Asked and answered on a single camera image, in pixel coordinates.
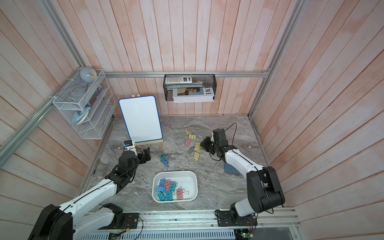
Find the blue teal clip pair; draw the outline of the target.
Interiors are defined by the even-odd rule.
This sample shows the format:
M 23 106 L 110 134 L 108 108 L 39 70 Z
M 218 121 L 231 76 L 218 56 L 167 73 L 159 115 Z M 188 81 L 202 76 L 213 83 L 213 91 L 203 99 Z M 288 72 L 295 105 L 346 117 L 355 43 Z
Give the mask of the blue teal clip pair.
M 166 168 L 169 168 L 168 160 L 164 154 L 161 155 L 160 161 L 165 165 Z

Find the pink binder clip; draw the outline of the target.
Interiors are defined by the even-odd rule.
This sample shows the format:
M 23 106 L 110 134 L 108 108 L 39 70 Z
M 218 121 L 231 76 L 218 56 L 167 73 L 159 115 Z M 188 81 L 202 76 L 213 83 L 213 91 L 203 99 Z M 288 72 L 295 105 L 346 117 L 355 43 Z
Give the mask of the pink binder clip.
M 186 146 L 189 146 L 191 144 L 192 140 L 191 139 L 187 139 L 186 142 L 185 142 L 185 145 Z
M 188 194 L 189 194 L 189 191 L 186 191 L 186 190 L 183 189 L 183 188 L 178 188 L 178 189 L 176 189 L 177 200 L 182 200 L 182 199 L 184 199 L 184 196 L 185 196 L 185 195 L 188 195 Z
M 170 187 L 171 187 L 171 183 L 172 183 L 171 180 L 166 180 L 166 181 L 165 181 L 165 185 L 164 185 L 164 187 L 166 188 L 166 190 L 169 190 L 169 189 L 170 189 Z

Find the small blue binder clip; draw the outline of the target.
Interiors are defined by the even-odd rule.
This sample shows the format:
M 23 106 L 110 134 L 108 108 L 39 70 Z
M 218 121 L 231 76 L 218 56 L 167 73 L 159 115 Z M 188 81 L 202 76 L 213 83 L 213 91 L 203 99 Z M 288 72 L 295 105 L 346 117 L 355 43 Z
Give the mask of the small blue binder clip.
M 165 187 L 162 187 L 162 186 L 157 186 L 156 190 L 158 192 L 162 192 L 162 193 L 165 193 L 167 191 L 167 189 Z

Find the small teal binder clip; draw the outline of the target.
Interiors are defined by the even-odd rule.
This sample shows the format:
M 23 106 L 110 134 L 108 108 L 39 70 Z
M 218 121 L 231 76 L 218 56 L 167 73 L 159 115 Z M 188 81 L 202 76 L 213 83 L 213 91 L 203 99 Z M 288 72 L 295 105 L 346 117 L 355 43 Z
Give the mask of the small teal binder clip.
M 175 181 L 172 181 L 170 191 L 173 193 L 176 190 L 176 187 L 178 186 L 178 183 Z

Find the large teal binder clip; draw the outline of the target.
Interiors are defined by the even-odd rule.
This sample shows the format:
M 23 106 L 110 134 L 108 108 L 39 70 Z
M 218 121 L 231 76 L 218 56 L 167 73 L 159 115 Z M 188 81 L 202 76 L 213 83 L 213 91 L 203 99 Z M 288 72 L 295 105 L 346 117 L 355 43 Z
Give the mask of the large teal binder clip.
M 167 192 L 165 193 L 165 195 L 166 195 L 166 199 L 167 199 L 167 201 L 172 201 L 172 200 L 173 200 L 173 193 L 172 193 L 171 190 L 167 191 Z

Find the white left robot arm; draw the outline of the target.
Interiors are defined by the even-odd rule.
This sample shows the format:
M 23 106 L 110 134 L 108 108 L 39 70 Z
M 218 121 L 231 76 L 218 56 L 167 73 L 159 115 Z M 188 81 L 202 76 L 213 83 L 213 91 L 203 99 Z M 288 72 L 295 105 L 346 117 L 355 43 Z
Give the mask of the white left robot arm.
M 151 160 L 150 148 L 125 149 L 119 163 L 96 186 L 78 197 L 61 204 L 45 207 L 29 236 L 30 240 L 79 240 L 102 228 L 122 230 L 136 227 L 137 217 L 126 217 L 115 204 L 105 204 L 90 213 L 104 200 L 116 195 L 130 184 L 140 164 Z

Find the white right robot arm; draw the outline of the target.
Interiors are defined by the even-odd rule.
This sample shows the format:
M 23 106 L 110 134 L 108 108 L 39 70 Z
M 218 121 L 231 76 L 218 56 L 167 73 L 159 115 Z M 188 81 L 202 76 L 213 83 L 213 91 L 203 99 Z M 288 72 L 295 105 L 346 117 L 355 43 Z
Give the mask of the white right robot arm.
M 231 205 L 233 219 L 248 217 L 285 204 L 285 196 L 276 170 L 263 167 L 246 157 L 234 145 L 229 145 L 226 131 L 215 129 L 212 136 L 201 142 L 201 147 L 210 155 L 234 167 L 247 180 L 247 197 Z

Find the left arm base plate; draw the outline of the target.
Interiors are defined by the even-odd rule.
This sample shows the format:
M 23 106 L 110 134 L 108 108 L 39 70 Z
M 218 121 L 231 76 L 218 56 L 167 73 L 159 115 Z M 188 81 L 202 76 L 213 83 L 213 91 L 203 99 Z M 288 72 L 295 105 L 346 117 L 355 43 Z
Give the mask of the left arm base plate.
M 121 213 L 114 217 L 112 223 L 101 230 L 136 229 L 139 222 L 139 213 Z

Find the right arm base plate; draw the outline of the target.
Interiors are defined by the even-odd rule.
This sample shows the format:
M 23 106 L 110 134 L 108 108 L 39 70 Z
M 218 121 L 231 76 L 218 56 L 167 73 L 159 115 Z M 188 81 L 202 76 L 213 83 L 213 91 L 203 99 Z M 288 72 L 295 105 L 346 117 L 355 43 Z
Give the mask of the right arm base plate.
M 251 226 L 258 225 L 256 215 L 240 217 L 233 209 L 229 211 L 215 210 L 219 227 Z

